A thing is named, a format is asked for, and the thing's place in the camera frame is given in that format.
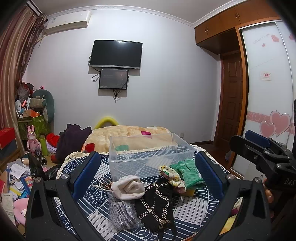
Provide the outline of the green knitted gloves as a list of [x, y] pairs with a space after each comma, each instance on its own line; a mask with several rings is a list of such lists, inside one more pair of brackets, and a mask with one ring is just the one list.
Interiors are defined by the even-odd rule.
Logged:
[[177, 164], [171, 164], [170, 167], [180, 175], [187, 190], [201, 189], [205, 186], [205, 182], [193, 159], [179, 161]]

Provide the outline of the floral fabric scrunchie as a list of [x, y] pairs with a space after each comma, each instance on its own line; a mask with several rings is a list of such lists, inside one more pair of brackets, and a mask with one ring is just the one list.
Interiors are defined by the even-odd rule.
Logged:
[[186, 193], [186, 185], [180, 175], [171, 167], [163, 165], [159, 167], [159, 173], [168, 180], [169, 184], [173, 186], [174, 190], [183, 194]]

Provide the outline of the grey glitter pouch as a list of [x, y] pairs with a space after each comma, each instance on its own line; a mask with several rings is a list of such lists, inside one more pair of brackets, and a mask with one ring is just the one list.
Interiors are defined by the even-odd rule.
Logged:
[[142, 227], [133, 202], [117, 199], [111, 193], [108, 195], [108, 219], [108, 228], [118, 232]]

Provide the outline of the black gold-patterned cloth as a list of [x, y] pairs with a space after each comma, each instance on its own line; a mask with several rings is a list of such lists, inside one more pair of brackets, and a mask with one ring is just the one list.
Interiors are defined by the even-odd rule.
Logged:
[[150, 231], [157, 232], [163, 240], [166, 230], [171, 230], [175, 240], [177, 228], [173, 215], [174, 187], [165, 178], [145, 187], [145, 194], [134, 202], [138, 219]]

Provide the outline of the white cloth pouch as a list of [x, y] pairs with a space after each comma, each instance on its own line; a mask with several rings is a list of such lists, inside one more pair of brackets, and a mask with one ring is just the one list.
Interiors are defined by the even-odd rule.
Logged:
[[128, 175], [112, 182], [111, 193], [119, 200], [135, 200], [143, 197], [145, 187], [137, 176]]

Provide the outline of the yellow green sponge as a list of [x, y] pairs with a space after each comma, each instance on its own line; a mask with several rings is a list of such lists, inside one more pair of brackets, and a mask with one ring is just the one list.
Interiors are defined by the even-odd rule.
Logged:
[[194, 193], [195, 193], [195, 190], [192, 189], [192, 190], [187, 190], [185, 193], [182, 193], [181, 195], [186, 197], [193, 197]]

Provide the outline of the brown wooden door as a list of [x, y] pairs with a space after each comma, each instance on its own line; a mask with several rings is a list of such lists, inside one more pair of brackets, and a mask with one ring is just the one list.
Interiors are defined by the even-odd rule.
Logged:
[[217, 145], [229, 148], [229, 141], [238, 132], [242, 108], [242, 64], [240, 53], [222, 57], [222, 106], [218, 125]]

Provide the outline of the green bottle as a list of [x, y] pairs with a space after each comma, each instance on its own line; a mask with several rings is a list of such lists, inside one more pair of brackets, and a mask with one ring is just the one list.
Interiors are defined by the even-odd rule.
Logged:
[[47, 148], [47, 142], [46, 142], [46, 138], [44, 135], [40, 135], [40, 146], [41, 146], [41, 150], [42, 150], [42, 154], [43, 156], [48, 156], [49, 152], [48, 152], [48, 148]]

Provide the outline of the pink rabbit figurine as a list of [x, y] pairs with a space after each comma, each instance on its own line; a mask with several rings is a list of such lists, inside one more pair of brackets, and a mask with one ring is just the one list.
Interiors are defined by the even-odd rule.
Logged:
[[34, 125], [32, 126], [27, 126], [28, 128], [28, 133], [27, 133], [27, 148], [31, 153], [34, 153], [35, 151], [40, 150], [40, 142], [38, 141], [35, 133], [35, 127]]

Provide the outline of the red cushion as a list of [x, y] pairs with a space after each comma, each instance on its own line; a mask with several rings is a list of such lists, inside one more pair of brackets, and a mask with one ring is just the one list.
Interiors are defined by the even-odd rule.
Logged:
[[58, 135], [55, 135], [54, 133], [49, 133], [46, 135], [46, 140], [52, 147], [57, 147], [57, 144], [59, 142], [60, 137]]

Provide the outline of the red box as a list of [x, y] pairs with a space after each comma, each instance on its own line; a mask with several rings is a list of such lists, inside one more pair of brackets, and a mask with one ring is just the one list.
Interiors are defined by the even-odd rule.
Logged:
[[4, 128], [0, 130], [0, 149], [5, 148], [16, 138], [14, 128]]

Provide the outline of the green grey plush toy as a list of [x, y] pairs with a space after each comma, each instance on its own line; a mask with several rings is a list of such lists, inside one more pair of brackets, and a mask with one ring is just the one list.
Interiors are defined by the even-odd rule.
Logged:
[[30, 100], [29, 109], [35, 112], [42, 112], [47, 123], [54, 119], [55, 107], [52, 94], [45, 89], [38, 89], [33, 92]]

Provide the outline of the striped brown curtain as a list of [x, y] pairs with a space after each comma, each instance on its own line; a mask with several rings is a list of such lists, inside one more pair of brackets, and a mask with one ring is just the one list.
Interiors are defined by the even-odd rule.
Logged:
[[45, 21], [45, 13], [36, 16], [28, 6], [23, 6], [1, 33], [1, 129], [15, 129], [16, 144], [22, 155], [25, 149], [16, 118], [16, 91]]

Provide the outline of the white air conditioner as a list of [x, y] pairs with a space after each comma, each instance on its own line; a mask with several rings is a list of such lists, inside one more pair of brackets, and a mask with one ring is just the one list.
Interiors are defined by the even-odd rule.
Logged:
[[88, 27], [91, 11], [80, 11], [56, 16], [48, 20], [45, 33], [47, 35]]

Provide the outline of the small black wall monitor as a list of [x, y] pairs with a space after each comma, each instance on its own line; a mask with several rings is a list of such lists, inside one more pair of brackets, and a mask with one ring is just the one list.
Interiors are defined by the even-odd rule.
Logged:
[[99, 89], [127, 90], [128, 70], [102, 68], [99, 78]]

